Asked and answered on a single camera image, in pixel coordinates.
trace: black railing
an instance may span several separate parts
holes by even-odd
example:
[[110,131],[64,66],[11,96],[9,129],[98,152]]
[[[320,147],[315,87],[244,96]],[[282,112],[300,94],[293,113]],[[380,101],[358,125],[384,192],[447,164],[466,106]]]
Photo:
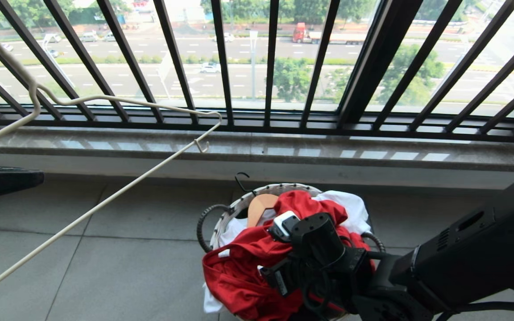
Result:
[[[72,45],[84,67],[86,67],[94,81],[96,81],[100,90],[104,94],[113,95],[112,89],[110,89],[110,86],[98,70],[87,49],[84,48],[83,43],[75,33],[73,26],[70,25],[57,0],[43,0],[43,2],[63,34],[65,34],[70,45]],[[157,14],[162,27],[168,51],[174,63],[186,107],[192,110],[196,108],[212,109],[207,106],[200,106],[199,103],[198,106],[194,106],[192,92],[187,83],[187,75],[178,50],[177,42],[179,40],[174,37],[165,2],[163,0],[152,0],[152,2],[155,6],[155,14]],[[384,77],[388,65],[390,65],[394,58],[394,54],[406,36],[408,27],[412,24],[412,20],[422,3],[420,0],[381,0],[365,40],[365,45],[361,49],[348,85],[340,100],[339,108],[335,112],[314,111],[312,103],[330,42],[339,2],[339,0],[330,1],[303,110],[283,111],[275,110],[271,102],[274,90],[273,69],[275,65],[275,38],[278,29],[279,1],[271,0],[270,7],[269,59],[266,65],[265,108],[243,110],[237,110],[232,105],[230,88],[231,70],[228,70],[229,65],[226,54],[226,39],[223,32],[221,4],[220,0],[211,1],[219,64],[221,67],[220,77],[224,92],[223,105],[221,108],[213,107],[213,109],[224,112],[224,118],[227,120],[227,125],[220,127],[219,130],[229,132],[279,132],[288,134],[514,142],[514,118],[508,117],[514,111],[514,99],[499,110],[495,116],[472,115],[472,112],[483,103],[489,94],[514,71],[514,55],[459,114],[433,113],[441,100],[459,81],[463,73],[469,69],[473,61],[475,61],[489,41],[492,40],[498,29],[514,11],[514,0],[506,0],[502,4],[500,10],[495,14],[469,52],[454,66],[422,111],[417,113],[393,112],[392,110],[396,107],[400,97],[406,91],[420,67],[422,67],[428,55],[430,55],[434,45],[436,45],[449,21],[461,5],[462,0],[449,0],[447,2],[414,60],[398,82],[387,103],[384,104],[382,111],[373,112],[366,110],[369,101],[377,90],[377,86]],[[134,53],[130,49],[114,9],[105,0],[99,0],[98,4],[141,93],[147,101],[155,102],[155,97],[138,65]],[[0,1],[0,11],[23,41],[25,41],[41,65],[49,71],[53,79],[65,91],[66,95],[70,98],[77,97],[78,93],[72,88],[67,79],[61,75],[57,66],[51,61],[51,57],[41,49],[41,46],[6,0]],[[27,85],[22,75],[17,73],[6,61],[2,60],[1,56],[0,61],[23,86]],[[0,96],[6,102],[6,104],[0,104],[0,125],[9,124],[25,116],[32,108],[32,106],[27,104],[18,103],[16,98],[10,95],[1,85]],[[206,130],[211,126],[212,122],[210,119],[198,118],[194,115],[180,114],[179,112],[160,110],[159,108],[123,106],[118,102],[112,102],[112,107],[93,106],[83,103],[78,104],[74,108],[58,107],[51,104],[43,95],[39,94],[38,97],[44,110],[36,120],[30,123],[33,126]]]

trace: hanger hook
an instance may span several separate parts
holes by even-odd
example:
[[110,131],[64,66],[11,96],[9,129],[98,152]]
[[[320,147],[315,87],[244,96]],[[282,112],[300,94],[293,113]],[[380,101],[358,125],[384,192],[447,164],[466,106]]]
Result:
[[249,175],[247,175],[247,173],[244,173],[244,172],[239,172],[239,173],[235,174],[235,181],[237,181],[237,184],[239,185],[239,187],[241,187],[241,190],[244,192],[251,192],[251,193],[253,193],[253,195],[257,196],[257,193],[255,193],[255,191],[253,191],[251,189],[246,189],[245,187],[243,187],[243,185],[241,185],[241,181],[239,181],[239,177],[237,177],[237,175],[239,175],[239,174],[245,175],[245,177],[247,177],[247,178],[251,178],[251,177]]
[[207,150],[210,149],[210,142],[206,142],[206,148],[202,148],[202,145],[199,143],[198,138],[196,138],[194,141],[195,141],[195,144],[198,146],[198,149],[200,152],[207,152]]

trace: car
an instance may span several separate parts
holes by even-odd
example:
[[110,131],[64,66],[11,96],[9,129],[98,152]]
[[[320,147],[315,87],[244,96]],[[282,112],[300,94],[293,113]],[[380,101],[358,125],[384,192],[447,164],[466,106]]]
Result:
[[51,49],[51,50],[49,50],[49,55],[51,55],[51,57],[53,57],[53,58],[59,57],[59,51],[56,51],[55,49]]
[[61,36],[58,34],[46,34],[45,41],[47,42],[59,42],[61,41]]
[[200,69],[200,73],[205,74],[218,74],[221,73],[221,67],[220,65],[217,65],[215,63],[208,63],[204,62],[202,63],[202,68]]
[[233,39],[235,39],[235,37],[233,37],[233,35],[230,33],[223,33],[223,38],[224,38],[225,42],[232,42]]
[[114,38],[114,35],[112,33],[107,33],[104,36],[104,41],[116,41],[116,38]]
[[80,41],[82,42],[96,42],[98,41],[98,37],[96,33],[84,33],[82,37],[80,37]]

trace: black hanger hook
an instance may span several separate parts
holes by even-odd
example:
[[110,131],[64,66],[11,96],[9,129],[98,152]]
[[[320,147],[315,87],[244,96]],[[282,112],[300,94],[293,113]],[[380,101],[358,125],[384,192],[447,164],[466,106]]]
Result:
[[239,178],[237,177],[237,175],[239,175],[239,174],[243,174],[247,178],[251,178],[251,177],[249,175],[247,175],[247,173],[244,173],[244,172],[239,172],[239,173],[235,174],[235,181],[237,181],[237,184],[239,185],[239,187],[241,187],[241,190],[244,192],[251,192],[251,193],[253,193],[253,195],[257,196],[257,193],[255,193],[255,191],[253,191],[251,189],[246,189],[245,187],[243,187],[243,185],[241,185],[241,181],[239,181]]

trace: wooden hanger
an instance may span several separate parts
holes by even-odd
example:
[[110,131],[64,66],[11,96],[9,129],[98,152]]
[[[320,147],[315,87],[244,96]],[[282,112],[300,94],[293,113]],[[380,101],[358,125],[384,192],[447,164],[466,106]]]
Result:
[[249,209],[247,210],[247,227],[257,226],[259,219],[263,216],[263,212],[266,209],[272,209],[277,203],[277,195],[272,194],[261,194],[255,196],[253,201],[249,203]]

